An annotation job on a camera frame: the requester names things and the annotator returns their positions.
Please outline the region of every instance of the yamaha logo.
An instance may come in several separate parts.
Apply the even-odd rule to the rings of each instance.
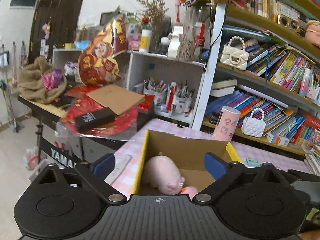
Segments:
[[[61,163],[63,166],[67,168],[74,168],[76,163],[73,163],[71,160],[69,160],[67,157],[63,156],[56,150],[51,148],[51,157],[55,159],[58,163]]]

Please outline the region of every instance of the brown fur blanket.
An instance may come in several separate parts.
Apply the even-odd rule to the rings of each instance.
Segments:
[[[63,80],[57,88],[48,91],[44,88],[41,74],[48,74],[55,69],[44,57],[37,57],[33,64],[20,69],[18,76],[18,89],[21,96],[41,104],[50,104],[58,98],[66,89],[67,79]]]

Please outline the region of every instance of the cable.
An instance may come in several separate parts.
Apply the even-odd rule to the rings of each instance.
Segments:
[[[224,25],[224,22],[225,22],[225,20],[226,20],[229,2],[230,2],[230,0],[228,0],[228,3],[227,3],[227,5],[226,5],[226,9],[225,9],[225,12],[224,12],[224,18],[223,18],[223,23],[222,23],[220,32],[219,32],[217,38],[216,38],[216,39],[214,40],[214,42],[212,42],[212,43],[211,43],[211,36],[212,36],[212,34],[211,34],[211,17],[212,17],[212,15],[211,15],[211,10],[210,10],[209,30],[210,30],[210,43],[211,43],[211,46],[210,46],[210,48],[209,48],[208,60],[207,60],[207,62],[205,63],[205,66],[204,66],[204,68],[203,68],[203,71],[204,71],[204,72],[207,70],[207,65],[208,65],[208,61],[209,61],[210,54],[211,54],[212,46],[215,44],[215,42],[217,41],[217,39],[220,37],[220,34],[221,34],[222,30],[223,30],[223,25]]]

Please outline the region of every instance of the cream quilted handbag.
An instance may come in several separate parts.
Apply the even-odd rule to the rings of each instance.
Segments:
[[[231,47],[231,43],[234,40],[240,40],[242,43],[243,49],[237,49]],[[223,46],[222,56],[220,58],[220,62],[231,67],[235,67],[241,70],[245,70],[247,68],[249,53],[245,51],[244,40],[239,36],[234,36],[228,42],[228,45]]]
[[[261,111],[261,120],[252,118],[254,112]],[[251,112],[250,117],[245,117],[241,127],[241,132],[245,135],[261,138],[263,131],[266,127],[266,123],[263,121],[264,111],[261,108],[256,108]]]

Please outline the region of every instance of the pink checkered tablecloth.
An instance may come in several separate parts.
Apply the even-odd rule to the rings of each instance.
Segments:
[[[143,139],[147,130],[171,133],[183,138],[211,139],[210,134],[201,131],[193,130],[187,127],[179,128],[174,123],[166,122],[160,119],[151,120],[139,132],[137,132],[130,141],[125,143],[120,149],[115,152],[116,161],[118,159],[121,159],[125,154],[132,156],[132,159],[130,160],[122,174],[112,184],[112,186],[116,190],[124,194],[127,198],[130,197],[133,191],[132,187],[134,178],[138,170]],[[246,159],[250,158],[261,163],[273,163],[275,166],[281,168],[284,171],[287,171],[288,169],[294,169],[309,173],[304,162],[302,161],[298,161],[272,152],[260,150],[242,143],[231,142],[231,144],[243,162],[245,162]]]

